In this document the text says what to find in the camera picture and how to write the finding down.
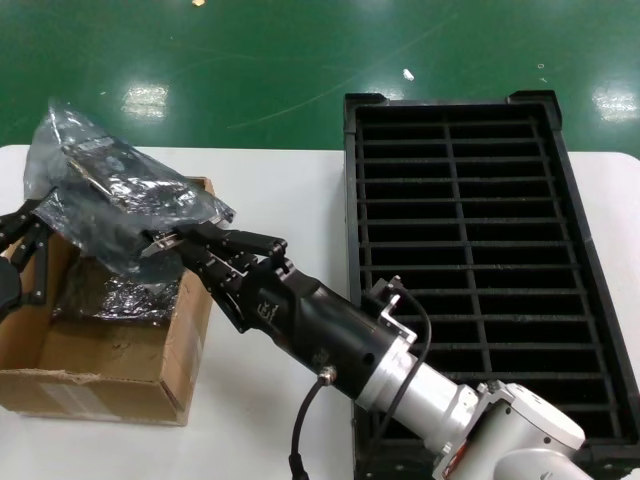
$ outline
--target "black crate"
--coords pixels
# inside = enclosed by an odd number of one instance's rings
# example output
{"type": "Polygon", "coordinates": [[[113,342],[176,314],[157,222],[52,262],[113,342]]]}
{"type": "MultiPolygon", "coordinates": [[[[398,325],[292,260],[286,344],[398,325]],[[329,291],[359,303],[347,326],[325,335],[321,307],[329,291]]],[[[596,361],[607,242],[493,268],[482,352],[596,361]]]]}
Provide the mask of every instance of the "black crate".
{"type": "MultiPolygon", "coordinates": [[[[400,275],[430,313],[432,367],[530,388],[585,430],[576,462],[620,478],[640,466],[638,387],[561,127],[550,91],[494,103],[347,95],[351,298],[400,275]]],[[[419,317],[396,313],[418,351],[419,317]]],[[[381,420],[356,408],[356,459],[381,420]]],[[[394,423],[370,471],[425,478],[430,459],[394,423]]]]}

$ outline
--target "cardboard box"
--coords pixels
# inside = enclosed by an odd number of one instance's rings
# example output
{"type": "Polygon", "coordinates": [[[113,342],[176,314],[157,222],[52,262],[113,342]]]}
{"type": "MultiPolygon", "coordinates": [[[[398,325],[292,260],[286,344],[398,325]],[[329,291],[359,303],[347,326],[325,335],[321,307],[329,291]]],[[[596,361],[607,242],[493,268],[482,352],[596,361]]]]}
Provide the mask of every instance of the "cardboard box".
{"type": "MultiPolygon", "coordinates": [[[[202,179],[207,191],[211,182],[202,179]]],[[[51,322],[77,254],[49,240],[47,305],[24,307],[0,323],[0,405],[27,415],[185,425],[212,306],[186,272],[167,328],[108,322],[51,322]]],[[[22,275],[32,284],[33,265],[22,275]]]]}

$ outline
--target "plastic bag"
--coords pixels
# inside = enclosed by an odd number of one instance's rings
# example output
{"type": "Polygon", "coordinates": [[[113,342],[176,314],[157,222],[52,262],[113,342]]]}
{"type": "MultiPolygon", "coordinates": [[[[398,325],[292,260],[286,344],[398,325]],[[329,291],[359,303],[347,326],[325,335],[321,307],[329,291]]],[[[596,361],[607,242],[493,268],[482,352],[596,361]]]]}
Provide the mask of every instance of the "plastic bag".
{"type": "Polygon", "coordinates": [[[141,259],[148,233],[229,223],[235,212],[177,172],[113,137],[69,105],[50,102],[27,156],[25,197],[36,214],[109,269],[143,283],[177,278],[171,251],[141,259]]]}
{"type": "Polygon", "coordinates": [[[178,290],[178,281],[141,285],[110,272],[94,258],[78,258],[69,269],[53,318],[166,326],[178,290]]]}

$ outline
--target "green epoxy floor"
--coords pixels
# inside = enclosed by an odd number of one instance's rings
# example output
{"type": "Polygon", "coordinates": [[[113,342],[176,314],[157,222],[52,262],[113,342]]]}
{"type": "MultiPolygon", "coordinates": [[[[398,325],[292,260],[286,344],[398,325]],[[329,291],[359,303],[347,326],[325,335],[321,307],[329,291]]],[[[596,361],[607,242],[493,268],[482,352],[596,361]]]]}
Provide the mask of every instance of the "green epoxy floor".
{"type": "Polygon", "coordinates": [[[51,95],[137,145],[340,149],[347,92],[554,89],[569,149],[640,157],[639,24],[636,0],[0,0],[0,145],[51,95]]]}

